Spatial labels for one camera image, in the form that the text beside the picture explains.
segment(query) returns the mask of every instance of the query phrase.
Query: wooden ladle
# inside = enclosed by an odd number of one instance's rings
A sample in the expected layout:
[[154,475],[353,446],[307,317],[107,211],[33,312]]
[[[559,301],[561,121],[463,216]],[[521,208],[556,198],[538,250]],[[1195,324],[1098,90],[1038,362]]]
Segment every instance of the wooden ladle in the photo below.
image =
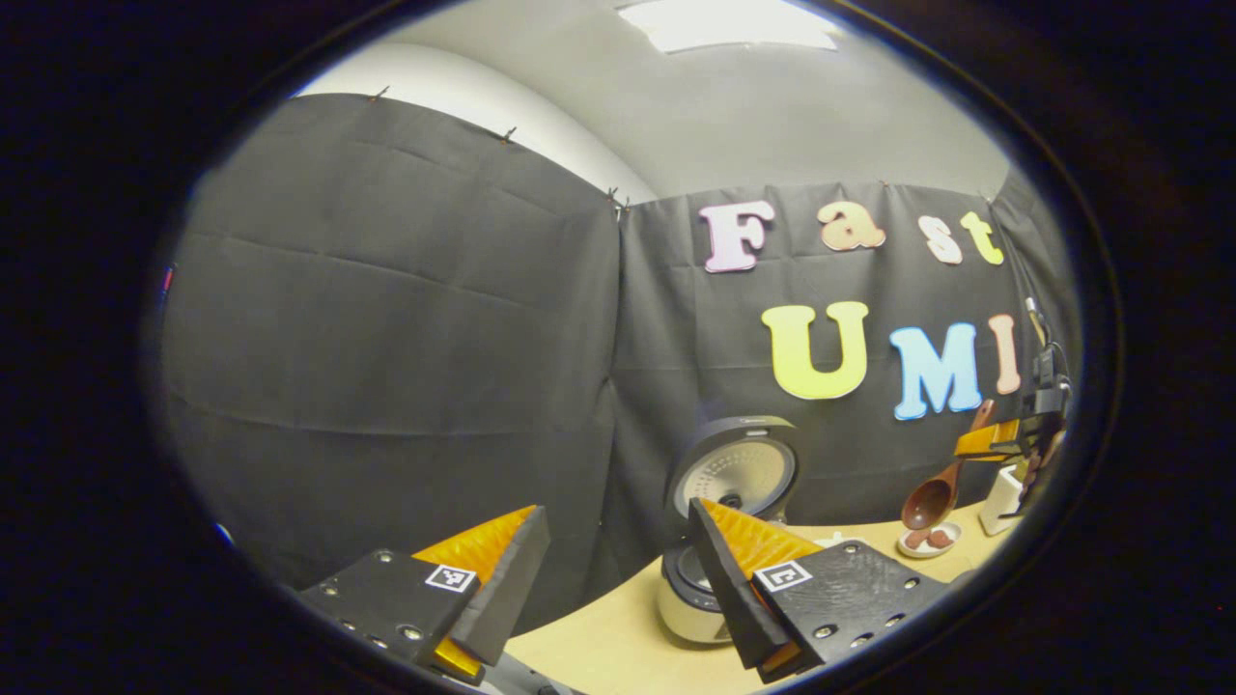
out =
[[[990,398],[984,401],[974,414],[970,432],[988,427],[995,409],[995,401]],[[954,460],[943,472],[916,487],[901,507],[901,523],[918,531],[934,526],[947,517],[957,505],[957,476],[962,472],[962,459]]]

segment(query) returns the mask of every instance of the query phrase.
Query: white ceiling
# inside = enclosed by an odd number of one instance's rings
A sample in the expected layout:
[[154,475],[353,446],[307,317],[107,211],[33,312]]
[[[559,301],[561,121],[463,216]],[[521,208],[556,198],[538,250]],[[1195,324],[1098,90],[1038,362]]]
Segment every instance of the white ceiling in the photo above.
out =
[[384,41],[457,53],[538,92],[658,195],[883,179],[993,195],[995,142],[900,57],[843,28],[838,51],[662,54],[620,0],[471,0]]

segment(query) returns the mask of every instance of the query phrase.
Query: black curtain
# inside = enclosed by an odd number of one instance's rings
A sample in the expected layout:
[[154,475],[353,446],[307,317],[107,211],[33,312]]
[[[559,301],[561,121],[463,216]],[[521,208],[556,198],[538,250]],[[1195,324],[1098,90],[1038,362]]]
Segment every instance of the black curtain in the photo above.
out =
[[[1016,174],[991,204],[881,183],[734,188],[633,207],[619,229],[588,183],[445,114],[293,99],[187,211],[163,319],[172,434],[237,545],[294,589],[373,548],[414,552],[545,505],[552,543],[523,632],[661,552],[666,477],[709,419],[774,414],[803,430],[791,522],[896,518],[973,413],[894,418],[892,330],[920,326],[941,350],[952,323],[974,324],[984,396],[997,313],[1017,322],[1030,381],[1027,293],[1074,345],[1067,255],[1030,190]],[[866,207],[881,247],[823,246],[816,211],[842,199]],[[751,200],[775,210],[756,267],[706,272],[700,209]],[[1004,265],[979,256],[958,224],[968,211],[991,223]],[[921,215],[949,225],[960,265],[931,255]],[[866,377],[838,399],[795,398],[760,314],[813,307],[812,359],[828,371],[840,355],[824,309],[840,301],[870,309]],[[1000,413],[1018,396],[996,397]],[[969,465],[959,503],[994,472]]]

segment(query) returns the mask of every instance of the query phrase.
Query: table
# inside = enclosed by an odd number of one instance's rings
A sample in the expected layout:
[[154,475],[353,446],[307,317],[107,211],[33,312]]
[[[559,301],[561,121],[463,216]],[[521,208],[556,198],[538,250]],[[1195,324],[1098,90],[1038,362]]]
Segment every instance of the table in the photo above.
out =
[[[858,538],[906,566],[939,581],[952,581],[981,565],[1009,532],[990,537],[979,522],[983,502],[954,510],[948,521],[962,527],[957,545],[936,558],[916,559],[896,549],[906,531],[900,521],[859,526],[789,527],[811,540],[839,532]],[[732,644],[698,646],[671,633],[656,611],[661,581],[658,558],[613,591],[557,621],[507,642],[507,652],[529,668],[588,695],[708,693],[748,694],[765,688],[755,670],[744,670]]]

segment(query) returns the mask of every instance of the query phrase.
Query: white wall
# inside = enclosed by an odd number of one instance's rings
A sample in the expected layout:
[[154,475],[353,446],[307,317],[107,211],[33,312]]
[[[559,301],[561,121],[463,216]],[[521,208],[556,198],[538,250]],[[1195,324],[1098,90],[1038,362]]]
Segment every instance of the white wall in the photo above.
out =
[[408,43],[370,46],[309,83],[307,94],[377,94],[426,106],[510,139],[557,162],[618,200],[659,195],[592,132],[548,99],[504,74],[455,53]]

